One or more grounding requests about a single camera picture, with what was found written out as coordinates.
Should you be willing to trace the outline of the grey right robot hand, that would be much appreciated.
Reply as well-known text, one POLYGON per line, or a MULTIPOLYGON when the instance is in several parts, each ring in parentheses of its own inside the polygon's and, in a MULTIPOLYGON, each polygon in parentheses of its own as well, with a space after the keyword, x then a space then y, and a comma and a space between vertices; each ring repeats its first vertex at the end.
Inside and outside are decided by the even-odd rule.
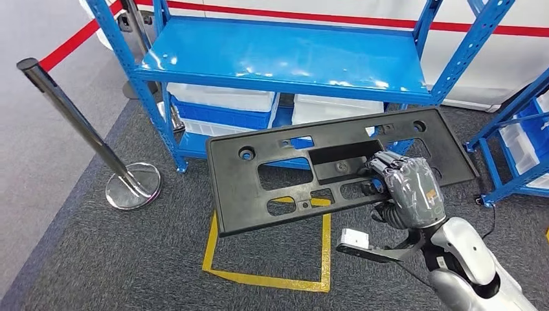
POLYGON ((383 178, 390 195, 374 206, 374 220, 395 229, 425 229, 446 219, 440 186, 425 158, 380 151, 366 167, 383 178))

